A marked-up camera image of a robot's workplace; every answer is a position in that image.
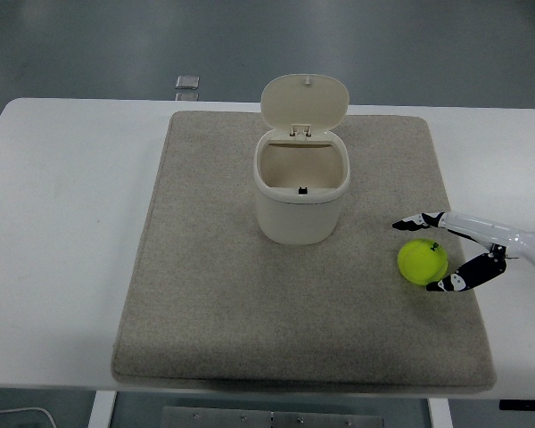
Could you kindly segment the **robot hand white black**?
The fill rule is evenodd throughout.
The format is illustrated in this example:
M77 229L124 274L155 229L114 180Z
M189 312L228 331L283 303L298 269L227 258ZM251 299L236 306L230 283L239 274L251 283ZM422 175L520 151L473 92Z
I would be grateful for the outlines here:
M486 251L455 272L428 283L429 292L464 292L486 284L506 271L509 259L526 259L535 267L535 232L454 211L419 213L392 224L402 231L441 228L481 245Z

